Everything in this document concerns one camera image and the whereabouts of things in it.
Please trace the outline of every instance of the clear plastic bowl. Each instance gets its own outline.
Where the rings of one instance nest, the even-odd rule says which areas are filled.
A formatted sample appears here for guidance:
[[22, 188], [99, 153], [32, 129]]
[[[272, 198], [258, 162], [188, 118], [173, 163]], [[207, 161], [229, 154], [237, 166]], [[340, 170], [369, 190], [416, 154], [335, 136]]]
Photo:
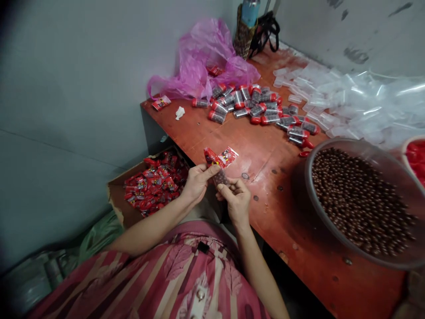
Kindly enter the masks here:
[[[339, 148], [351, 156], [358, 156], [371, 163], [382, 172], [382, 178], [386, 182], [397, 187], [397, 193], [409, 206], [407, 212], [419, 217], [417, 224], [411, 228], [416, 241], [408, 242], [409, 248], [403, 254], [396, 257], [372, 256], [351, 243], [328, 218], [316, 196], [311, 171], [316, 154], [331, 147]], [[335, 138], [317, 145], [307, 159], [298, 165], [294, 173], [297, 174], [297, 171], [304, 175], [306, 190], [317, 215], [326, 228], [346, 247], [372, 262], [389, 268], [409, 270], [425, 265], [425, 190], [413, 174], [392, 155], [366, 141]], [[300, 176], [294, 179], [302, 181]]]

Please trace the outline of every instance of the bag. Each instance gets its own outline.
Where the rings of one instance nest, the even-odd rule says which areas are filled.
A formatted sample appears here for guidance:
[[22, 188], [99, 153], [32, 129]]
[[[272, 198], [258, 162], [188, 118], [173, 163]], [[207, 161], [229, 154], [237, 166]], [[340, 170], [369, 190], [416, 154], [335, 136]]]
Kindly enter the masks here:
[[[251, 84], [260, 78], [253, 65], [236, 55], [230, 31], [220, 19], [198, 22], [189, 33], [180, 38], [178, 46], [178, 76], [151, 77], [147, 84], [151, 98], [151, 90], [155, 86], [160, 96], [167, 95], [170, 99], [206, 97], [209, 100], [212, 88], [219, 83], [239, 86]], [[224, 72], [212, 78], [207, 67], [213, 66], [224, 69]]]
[[251, 53], [249, 58], [252, 58], [254, 55], [260, 53], [264, 50], [267, 41], [269, 41], [270, 35], [274, 34], [276, 37], [276, 47], [270, 43], [270, 49], [272, 52], [276, 52], [279, 49], [279, 32], [280, 26], [276, 19], [273, 17], [273, 11], [269, 11], [265, 15], [258, 18], [257, 31], [254, 34], [254, 37], [251, 41]]

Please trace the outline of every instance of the plastic bag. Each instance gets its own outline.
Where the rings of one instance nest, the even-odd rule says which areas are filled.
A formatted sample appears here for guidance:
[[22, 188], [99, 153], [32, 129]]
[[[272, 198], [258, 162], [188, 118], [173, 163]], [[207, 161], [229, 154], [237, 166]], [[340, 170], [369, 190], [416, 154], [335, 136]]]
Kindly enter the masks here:
[[[192, 30], [179, 40], [180, 71], [178, 76], [165, 78], [155, 75], [147, 84], [147, 91], [159, 89], [160, 95], [170, 99], [191, 99], [212, 95], [212, 88], [218, 83], [237, 86], [251, 84], [260, 78], [257, 69], [236, 56], [232, 36], [226, 24], [220, 19], [206, 19], [198, 22]], [[208, 75], [207, 66], [217, 66], [225, 72], [216, 78]]]

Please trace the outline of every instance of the finger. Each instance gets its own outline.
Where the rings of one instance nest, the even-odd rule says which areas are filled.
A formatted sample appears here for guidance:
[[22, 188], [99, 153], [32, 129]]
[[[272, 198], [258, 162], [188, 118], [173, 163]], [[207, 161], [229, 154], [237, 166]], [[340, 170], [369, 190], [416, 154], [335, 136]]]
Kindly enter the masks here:
[[207, 163], [202, 163], [202, 164], [199, 164], [195, 167], [199, 168], [201, 171], [206, 171], [208, 169]]
[[232, 191], [226, 185], [218, 184], [217, 189], [228, 202], [232, 201], [235, 197]]
[[247, 186], [241, 179], [228, 179], [232, 185], [235, 185], [236, 188], [240, 188], [243, 191], [248, 191]]
[[238, 188], [237, 190], [233, 191], [233, 194], [238, 195], [240, 193], [243, 193], [243, 190], [241, 190], [240, 188]]
[[202, 181], [206, 182], [215, 174], [220, 171], [221, 167], [219, 165], [211, 165], [206, 171], [200, 174]]

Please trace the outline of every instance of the wooden table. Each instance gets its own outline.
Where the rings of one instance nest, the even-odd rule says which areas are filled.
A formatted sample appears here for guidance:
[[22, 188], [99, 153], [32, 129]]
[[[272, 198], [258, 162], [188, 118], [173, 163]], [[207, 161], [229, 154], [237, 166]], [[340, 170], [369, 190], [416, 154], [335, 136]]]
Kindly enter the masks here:
[[[305, 67], [308, 60], [294, 56], [291, 49], [275, 54], [266, 49], [250, 63], [262, 76], [258, 83], [278, 91], [287, 105], [290, 91], [285, 87], [273, 88], [273, 70]], [[186, 113], [176, 121], [179, 106]], [[209, 110], [192, 108], [187, 100], [174, 100], [160, 112], [149, 101], [141, 103], [141, 107], [195, 164], [205, 162], [205, 147], [219, 153], [230, 146], [239, 154], [226, 174], [233, 178], [241, 177], [242, 173], [249, 176], [245, 183], [253, 195], [252, 227], [335, 317], [390, 317], [401, 300], [406, 273], [375, 265], [344, 247], [332, 249], [321, 243], [316, 228], [305, 222], [303, 212], [294, 206], [289, 177], [300, 161], [300, 150], [287, 141], [282, 130], [274, 125], [254, 126], [249, 117], [237, 120], [232, 114], [220, 125], [207, 119]], [[325, 139], [327, 136], [321, 133], [310, 140], [318, 144]], [[344, 262], [345, 258], [352, 265]]]

